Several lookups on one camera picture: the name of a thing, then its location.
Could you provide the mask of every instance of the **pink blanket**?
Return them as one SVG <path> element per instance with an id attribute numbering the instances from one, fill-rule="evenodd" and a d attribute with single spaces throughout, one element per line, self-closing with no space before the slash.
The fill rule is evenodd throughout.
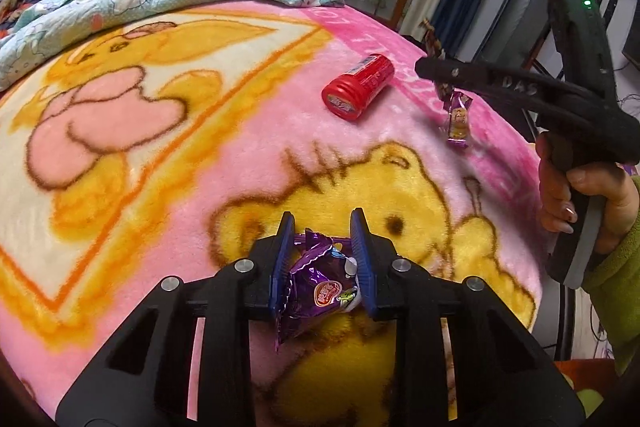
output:
<path id="1" fill-rule="evenodd" d="M 347 123 L 321 89 L 371 52 L 396 75 Z M 0 348 L 44 409 L 159 280 L 213 275 L 284 210 L 347 235 L 362 206 L 401 255 L 483 277 L 531 327 L 535 155 L 476 96 L 472 146 L 448 147 L 420 54 L 350 8 L 247 0 L 93 36 L 15 86 L 0 101 Z M 276 355 L 271 327 L 252 326 L 258 425 L 384 425 L 394 334 L 355 311 Z M 318 401 L 328 372 L 349 390 Z"/>

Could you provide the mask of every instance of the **fuzzy green sleeve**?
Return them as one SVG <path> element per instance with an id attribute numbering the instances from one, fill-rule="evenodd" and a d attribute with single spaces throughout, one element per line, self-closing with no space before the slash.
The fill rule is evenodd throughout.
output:
<path id="1" fill-rule="evenodd" d="M 640 177 L 634 177 L 640 190 Z M 622 373 L 640 345 L 640 213 L 620 245 L 584 277 Z"/>

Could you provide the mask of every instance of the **person's arm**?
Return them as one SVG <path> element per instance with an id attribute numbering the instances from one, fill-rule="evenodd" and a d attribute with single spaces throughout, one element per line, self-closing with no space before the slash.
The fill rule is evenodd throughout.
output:
<path id="1" fill-rule="evenodd" d="M 640 178 L 634 178 L 640 187 Z M 622 373 L 640 345 L 640 216 L 618 247 L 585 274 L 582 288 L 607 331 Z"/>
<path id="2" fill-rule="evenodd" d="M 536 142 L 540 156 L 540 222 L 551 232 L 572 233 L 577 216 L 570 185 L 588 196 L 607 198 L 594 251 L 602 260 L 585 274 L 582 287 L 607 331 L 621 373 L 640 344 L 640 178 L 606 163 L 573 169 L 566 176 L 549 161 L 542 134 Z"/>

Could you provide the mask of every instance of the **purple snack package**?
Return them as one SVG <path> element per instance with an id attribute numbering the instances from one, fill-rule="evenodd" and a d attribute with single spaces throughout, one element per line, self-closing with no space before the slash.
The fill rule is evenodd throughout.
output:
<path id="1" fill-rule="evenodd" d="M 454 91 L 449 106 L 449 124 L 447 126 L 447 142 L 456 147 L 468 147 L 469 107 L 473 99 L 463 92 Z"/>
<path id="2" fill-rule="evenodd" d="M 361 300 L 350 239 L 306 229 L 304 240 L 296 235 L 294 243 L 303 254 L 289 269 L 283 288 L 283 306 L 276 316 L 276 349 L 323 317 L 353 310 Z"/>

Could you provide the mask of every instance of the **red canister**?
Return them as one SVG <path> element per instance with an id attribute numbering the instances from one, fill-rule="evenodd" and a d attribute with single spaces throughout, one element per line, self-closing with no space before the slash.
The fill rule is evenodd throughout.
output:
<path id="1" fill-rule="evenodd" d="M 340 118 L 356 120 L 393 76 L 391 60 L 371 54 L 329 82 L 322 90 L 322 100 Z"/>

